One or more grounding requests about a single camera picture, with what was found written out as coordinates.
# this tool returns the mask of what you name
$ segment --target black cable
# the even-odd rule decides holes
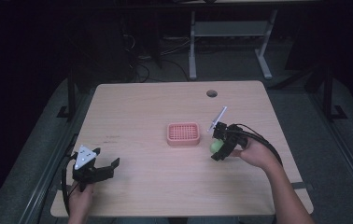
[[[174,65],[178,66],[178,67],[180,68],[180,70],[182,70],[183,74],[185,75],[186,80],[187,80],[187,81],[191,81],[191,80],[189,79],[188,74],[186,74],[185,70],[183,69],[182,66],[179,65],[179,63],[175,63],[175,62],[173,62],[173,61],[169,61],[169,60],[165,60],[165,59],[161,59],[161,61],[162,61],[162,62],[167,62],[167,63],[173,63]]]
[[[250,129],[253,133],[257,134],[258,136],[260,136],[261,138],[263,138],[263,139],[264,139],[264,137],[263,137],[263,136],[261,136],[261,134],[259,134],[259,133],[255,132],[253,129],[249,128],[247,125],[245,125],[245,124],[236,124],[236,125],[237,125],[237,126],[243,126],[243,127],[246,127],[246,128],[248,128],[248,129]]]
[[[64,157],[68,157],[68,158],[69,158],[69,156],[67,156],[67,153],[68,153],[70,147],[72,147],[72,146],[75,145],[75,144],[72,144],[72,141],[74,140],[74,138],[71,140],[71,143],[69,143],[69,147],[65,150],[63,158],[58,162],[57,168],[60,167],[61,163],[63,162]],[[51,179],[54,179],[54,176],[55,176],[56,174],[57,174],[57,172],[54,172],[54,174],[52,175],[52,178],[51,178]],[[48,185],[48,187],[47,187],[47,190],[46,190],[46,193],[45,193],[45,196],[43,197],[43,202],[42,202],[42,204],[40,204],[39,215],[38,215],[37,222],[36,222],[37,224],[40,222],[40,219],[42,218],[42,213],[43,213],[43,209],[44,209],[44,207],[45,207],[46,199],[47,199],[47,197],[48,197],[48,195],[49,195],[49,188],[50,188],[50,186],[51,186],[51,183],[49,183],[49,185]]]
[[[114,217],[112,222],[110,222],[110,224],[114,224],[116,220],[118,220],[118,219],[116,217]]]
[[[166,49],[165,51],[161,52],[161,55],[166,55],[166,54],[171,54],[171,53],[176,53],[178,51],[181,51],[183,49],[188,49],[190,46],[190,40],[188,39],[188,41],[185,41],[185,43],[179,45],[179,46],[175,46],[172,47],[170,49]]]
[[[69,192],[68,194],[68,201],[69,201],[69,197],[71,196],[72,192],[77,188],[77,186],[80,185],[80,182],[78,182],[72,189],[71,189],[71,192]]]
[[[64,199],[64,205],[65,205],[66,213],[68,215],[69,215],[69,195],[68,195],[68,191],[66,189],[66,168],[68,167],[69,162],[71,160],[75,160],[77,158],[77,156],[78,156],[77,153],[75,153],[73,156],[69,157],[67,162],[64,165],[64,168],[62,169],[61,189],[63,191],[63,199]]]
[[[131,50],[129,50],[129,49],[124,49],[127,53],[128,53],[128,55],[127,55],[127,57],[128,57],[128,60],[129,60],[129,62],[130,62],[130,72],[131,72],[131,76],[129,76],[129,77],[131,77],[131,79],[130,80],[127,80],[127,82],[136,82],[136,77],[137,76],[139,76],[138,74],[137,74],[137,72],[136,72],[136,67],[138,66],[138,56],[136,56],[135,55],[135,53],[134,52],[132,52]]]
[[[147,76],[145,77],[145,79],[144,79],[143,81],[139,80],[140,83],[144,83],[144,82],[146,82],[146,81],[149,79],[150,71],[149,71],[149,69],[148,69],[146,66],[144,66],[143,64],[138,63],[136,66],[138,66],[138,65],[141,66],[141,67],[143,67],[143,68],[144,68],[145,70],[147,70],[147,72],[148,72]]]
[[[272,144],[270,144],[266,139],[264,139],[263,137],[260,137],[260,136],[257,136],[256,134],[253,134],[253,133],[249,133],[249,132],[246,132],[246,131],[232,131],[232,130],[226,130],[224,131],[225,133],[240,133],[246,137],[250,137],[250,138],[253,138],[255,139],[256,141],[262,143],[264,146],[266,146],[274,155],[275,155],[275,158],[278,160],[278,162],[282,164],[282,160],[281,160],[281,157],[279,156],[278,152],[276,151],[276,149],[273,147]]]

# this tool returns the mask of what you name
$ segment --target metal frame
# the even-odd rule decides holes
[[[68,122],[72,120],[76,113],[76,97],[75,97],[75,80],[72,72],[68,75],[68,106],[62,106],[58,112],[57,118],[68,118]]]
[[[259,49],[255,49],[261,71],[266,79],[272,79],[269,66],[264,59],[270,35],[273,31],[277,10],[273,10],[268,21],[196,21],[191,13],[191,50],[189,52],[189,78],[197,78],[194,43],[196,36],[263,36]]]
[[[351,153],[350,148],[346,144],[344,137],[340,134],[335,124],[331,120],[329,120],[329,117],[323,113],[323,110],[321,110],[321,100],[314,95],[310,95],[310,100],[313,105],[316,105],[316,110],[318,111],[319,116],[321,117],[323,123],[326,124],[325,126],[327,127],[335,143],[339,147],[340,152],[342,153],[343,158],[345,159],[345,162],[347,164],[347,169],[353,177],[353,154]]]
[[[87,100],[90,99],[88,99],[87,96],[82,95],[79,103],[85,104]],[[77,122],[77,118],[81,117],[84,113],[86,113],[86,111],[82,108],[82,106],[77,107],[75,113],[76,116],[70,117],[71,121],[68,121],[67,125],[64,126],[62,135],[55,145],[54,150],[51,152],[49,161],[43,169],[44,172],[37,181],[31,198],[29,199],[25,210],[21,214],[18,223],[33,223],[36,218],[40,217],[40,206],[42,203],[46,202],[47,190],[49,190],[54,175],[57,172],[61,162],[64,161],[65,153],[69,153],[68,150],[71,150],[75,145],[78,135],[74,133],[74,130],[78,127],[78,125],[81,125],[81,123]]]

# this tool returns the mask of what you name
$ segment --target floor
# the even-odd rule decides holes
[[[293,40],[273,40],[265,58],[273,79],[264,79],[256,61],[254,49],[260,40],[243,41],[238,46],[205,48],[196,56],[197,80],[259,80],[265,87],[298,73],[285,70],[285,63]],[[189,71],[186,50],[162,56],[162,68],[151,60],[137,66],[140,82],[183,82]],[[268,94],[290,150],[314,205],[313,219],[318,224],[353,223],[353,174],[343,153],[347,145],[353,154],[353,99],[348,89],[333,83],[333,104],[340,105],[348,119],[329,122],[321,112],[322,89],[307,93],[307,77],[299,79],[283,90],[269,90]],[[65,162],[64,152],[76,138],[95,89],[76,92],[77,113],[69,122],[57,118],[67,105],[67,85],[63,81],[52,94],[43,113],[31,132],[5,185],[0,191],[0,223],[66,223],[65,218],[53,217],[49,209],[55,192],[60,188],[60,169]],[[151,223],[161,223],[151,219]],[[91,217],[88,223],[142,223],[142,219]],[[272,217],[234,217],[228,223],[271,223]],[[225,223],[218,217],[199,218],[198,223]]]

